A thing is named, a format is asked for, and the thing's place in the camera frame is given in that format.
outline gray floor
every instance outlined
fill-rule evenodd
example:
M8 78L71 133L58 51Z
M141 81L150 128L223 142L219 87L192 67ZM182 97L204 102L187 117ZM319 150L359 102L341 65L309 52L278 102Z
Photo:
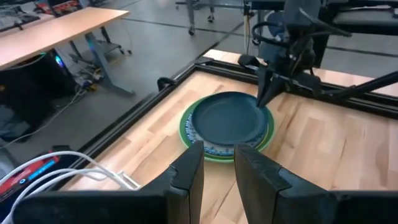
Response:
M134 87L136 95L120 95L105 88L88 93L28 142L9 146L8 150L19 162L55 144L69 144L78 149L148 93L156 91L159 77L172 76L211 46L244 53L243 17L239 10L216 9L216 21L213 24L206 20L208 8L196 11L198 29L195 36L190 37L187 32L187 10L185 6L176 10L172 0L115 0L103 7L130 11L127 18L113 22L106 28L113 42L133 52L132 56L125 56L112 64L112 69L120 80ZM228 32L233 34L226 38ZM77 39L76 44L81 51L88 50L82 38ZM398 70L398 49L395 47L398 37L356 34L350 39L331 37L328 45L331 48L367 52L359 54L327 49L322 68L368 77L379 77ZM71 52L68 45L58 46L57 49L64 54ZM256 55L257 48L251 46L250 53ZM375 53L390 56L383 57ZM71 71L80 69L68 58L64 60Z

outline black clamp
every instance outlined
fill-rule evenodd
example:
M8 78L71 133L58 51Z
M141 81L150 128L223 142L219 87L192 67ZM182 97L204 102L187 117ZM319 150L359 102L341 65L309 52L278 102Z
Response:
M167 77L160 77L157 80L157 89L162 91L164 88L168 87L169 85L175 85L177 81Z
M208 62L212 62L214 61L213 58L209 58L209 57L200 57L195 61L195 65L202 65L202 64L206 64Z

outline black metal frame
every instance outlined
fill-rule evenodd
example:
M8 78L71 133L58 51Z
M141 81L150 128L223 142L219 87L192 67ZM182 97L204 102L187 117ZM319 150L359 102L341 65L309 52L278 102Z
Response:
M84 145L79 151L84 152L88 156L95 158L101 154L107 147L115 142L122 134L124 134L133 124L144 117L152 108L166 98L173 92L180 84L182 84L194 72L206 72L213 75L218 75L233 80L257 85L257 76L254 72L247 70L240 65L213 60L212 58L201 57L191 65L179 71L172 78L160 78L157 82L159 92L151 93L145 99L127 113L122 115L113 124L108 126L99 135L93 138L90 142ZM370 82L358 85L357 90L349 88L350 95L355 97L347 98L347 96L328 97L328 96L314 96L306 89L294 89L289 93L307 98L313 98L334 105L340 105L347 108L365 111L393 119L398 119L398 97L383 95L378 93L366 93L377 88L387 86L398 81L398 75L392 77L385 76L374 79ZM322 83L323 91L339 91L347 89L346 86L338 86L329 83ZM82 169L88 165L88 161L79 159L72 164L74 169ZM49 190L58 190L65 185L70 179L65 179L62 182L49 188Z

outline wooden desk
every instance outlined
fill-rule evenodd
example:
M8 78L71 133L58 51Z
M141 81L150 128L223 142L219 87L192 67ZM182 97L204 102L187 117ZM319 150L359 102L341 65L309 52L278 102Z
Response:
M235 63L239 57L217 50L206 56ZM369 80L327 70L316 73L339 85ZM96 160L147 184L185 150L178 135L185 109L221 91L255 95L257 86L196 72ZM396 95L398 86L381 91ZM398 121L288 94L278 96L268 107L276 131L263 153L284 167L325 189L398 189ZM118 186L77 177L63 188L81 189L114 190ZM205 162L201 222L247 223L233 164Z
M91 31L124 17L129 11L87 7L63 17L0 38L0 70L16 65L41 52L50 50L75 37L85 35L107 81L120 89L132 92L128 83L118 83L111 72L98 42Z

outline dark green plate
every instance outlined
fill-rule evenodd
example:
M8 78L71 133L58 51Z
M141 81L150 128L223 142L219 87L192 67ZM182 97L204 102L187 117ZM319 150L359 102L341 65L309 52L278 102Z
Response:
M201 102L204 98L196 101L194 104L192 104L182 115L181 121L180 121L180 138L182 142L184 143L185 146L190 147L192 145L192 142L189 140L187 133L185 131L185 124L187 122L187 119L189 115L192 113L192 111L195 109L196 105ZM268 110L268 129L267 133L264 137L264 139L261 141L261 143L256 147L258 151L262 151L265 147L269 145L271 142L272 138L274 137L274 131L275 131L275 121L274 117L272 117L271 112ZM212 154L205 153L205 159L208 161L213 161L213 162L222 162L222 163L230 163L233 162L233 156L225 157L225 156L215 156Z

